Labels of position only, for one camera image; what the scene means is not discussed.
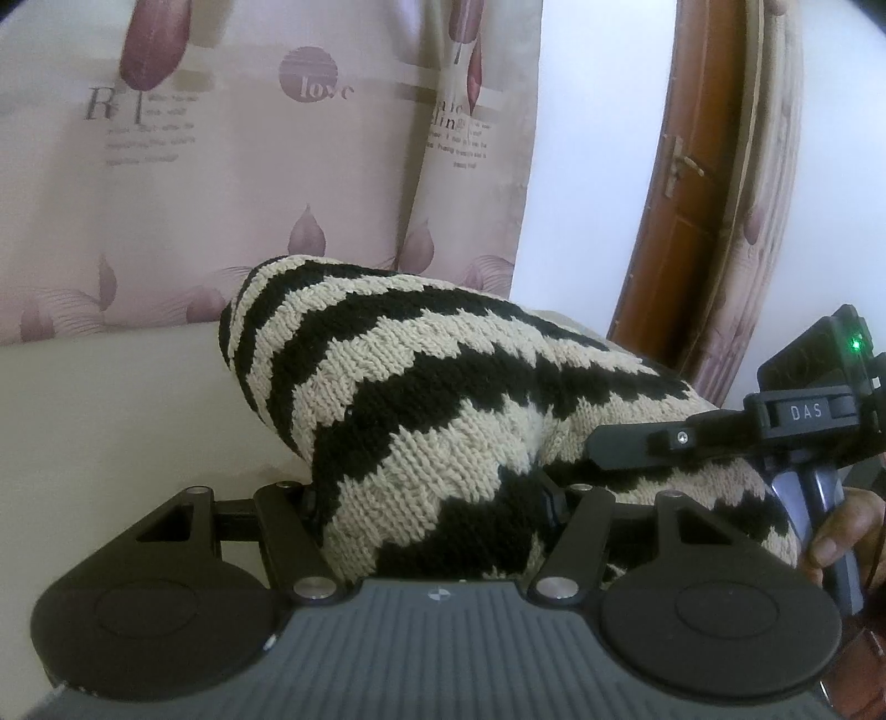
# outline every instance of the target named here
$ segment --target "knitted pillow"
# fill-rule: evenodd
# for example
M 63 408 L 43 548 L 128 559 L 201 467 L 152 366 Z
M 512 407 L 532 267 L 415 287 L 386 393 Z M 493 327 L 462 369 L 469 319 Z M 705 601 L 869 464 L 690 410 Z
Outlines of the knitted pillow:
M 595 427 L 711 406 L 673 373 L 501 298 L 294 255 L 250 273 L 219 341 L 250 407 L 310 465 L 315 540 L 347 580 L 534 572 L 556 540 L 538 467 L 623 503 L 682 490 L 796 564 L 786 513 L 743 461 L 589 475 Z M 609 579 L 649 557 L 615 549 Z

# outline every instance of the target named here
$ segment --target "round black disc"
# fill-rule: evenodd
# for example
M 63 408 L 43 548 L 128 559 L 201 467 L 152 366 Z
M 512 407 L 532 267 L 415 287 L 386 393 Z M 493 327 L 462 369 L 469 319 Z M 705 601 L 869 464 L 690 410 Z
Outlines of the round black disc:
M 164 700 L 221 682 L 275 631 L 273 594 L 221 561 L 67 583 L 38 601 L 32 638 L 47 674 L 114 700 Z
M 812 682 L 840 641 L 827 594 L 790 568 L 741 567 L 728 549 L 705 550 L 612 584 L 601 626 L 613 649 L 659 685 L 712 700 L 763 700 Z

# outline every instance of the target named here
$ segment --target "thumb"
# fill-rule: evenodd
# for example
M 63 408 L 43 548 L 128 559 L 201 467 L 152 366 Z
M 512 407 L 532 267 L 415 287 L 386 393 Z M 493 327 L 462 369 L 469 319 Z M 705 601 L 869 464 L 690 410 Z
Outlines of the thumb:
M 807 554 L 812 567 L 833 565 L 882 521 L 865 493 L 848 490 L 845 500 L 828 516 L 810 544 Z

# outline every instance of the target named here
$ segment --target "curtain fold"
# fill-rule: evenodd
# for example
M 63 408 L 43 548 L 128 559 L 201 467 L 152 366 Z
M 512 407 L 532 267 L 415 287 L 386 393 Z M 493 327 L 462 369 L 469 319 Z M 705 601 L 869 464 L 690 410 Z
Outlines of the curtain fold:
M 797 0 L 748 0 L 745 107 L 714 271 L 680 370 L 721 405 L 757 325 L 797 167 L 803 53 Z

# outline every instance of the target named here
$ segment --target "door handle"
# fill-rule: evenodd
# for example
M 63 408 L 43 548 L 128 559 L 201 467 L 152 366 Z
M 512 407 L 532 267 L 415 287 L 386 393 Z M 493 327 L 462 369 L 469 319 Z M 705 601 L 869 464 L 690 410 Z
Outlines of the door handle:
M 673 139 L 673 153 L 671 154 L 671 170 L 668 173 L 667 184 L 664 186 L 664 196 L 673 197 L 673 191 L 684 168 L 689 168 L 704 177 L 704 169 L 688 155 L 683 153 L 683 138 L 679 135 Z

